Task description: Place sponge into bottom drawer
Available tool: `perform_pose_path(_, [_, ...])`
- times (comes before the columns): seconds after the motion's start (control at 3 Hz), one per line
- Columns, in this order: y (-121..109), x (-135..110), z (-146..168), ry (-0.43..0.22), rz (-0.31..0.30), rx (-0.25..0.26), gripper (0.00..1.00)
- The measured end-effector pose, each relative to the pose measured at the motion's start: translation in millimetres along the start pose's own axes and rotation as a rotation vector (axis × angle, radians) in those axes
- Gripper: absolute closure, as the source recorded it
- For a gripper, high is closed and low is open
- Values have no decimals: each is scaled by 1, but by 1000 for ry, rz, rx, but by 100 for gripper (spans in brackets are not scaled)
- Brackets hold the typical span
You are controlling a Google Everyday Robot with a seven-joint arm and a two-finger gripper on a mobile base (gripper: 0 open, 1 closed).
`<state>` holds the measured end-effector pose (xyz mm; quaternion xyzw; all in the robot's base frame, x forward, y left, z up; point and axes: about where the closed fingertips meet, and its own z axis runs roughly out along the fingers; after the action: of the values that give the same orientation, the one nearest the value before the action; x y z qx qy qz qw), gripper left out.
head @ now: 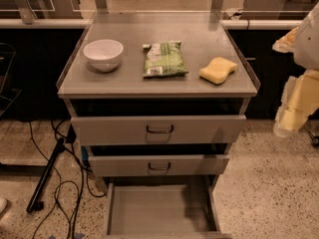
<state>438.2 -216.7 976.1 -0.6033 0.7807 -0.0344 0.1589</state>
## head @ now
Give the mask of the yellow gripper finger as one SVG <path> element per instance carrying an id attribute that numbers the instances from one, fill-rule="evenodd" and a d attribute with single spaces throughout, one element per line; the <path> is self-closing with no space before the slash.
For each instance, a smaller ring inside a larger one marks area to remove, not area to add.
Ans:
<path id="1" fill-rule="evenodd" d="M 281 97 L 273 132 L 279 137 L 295 134 L 319 109 L 319 72 L 306 70 L 299 78 L 289 77 Z"/>
<path id="2" fill-rule="evenodd" d="M 295 50 L 297 31 L 297 27 L 289 31 L 285 36 L 281 37 L 273 44 L 272 49 L 279 53 L 293 53 Z"/>

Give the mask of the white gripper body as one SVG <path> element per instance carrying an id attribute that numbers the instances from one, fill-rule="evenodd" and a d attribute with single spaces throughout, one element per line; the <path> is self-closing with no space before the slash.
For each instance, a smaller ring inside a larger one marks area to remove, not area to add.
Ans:
<path id="1" fill-rule="evenodd" d="M 319 70 L 319 3 L 299 25 L 294 46 L 294 61 L 297 65 Z"/>

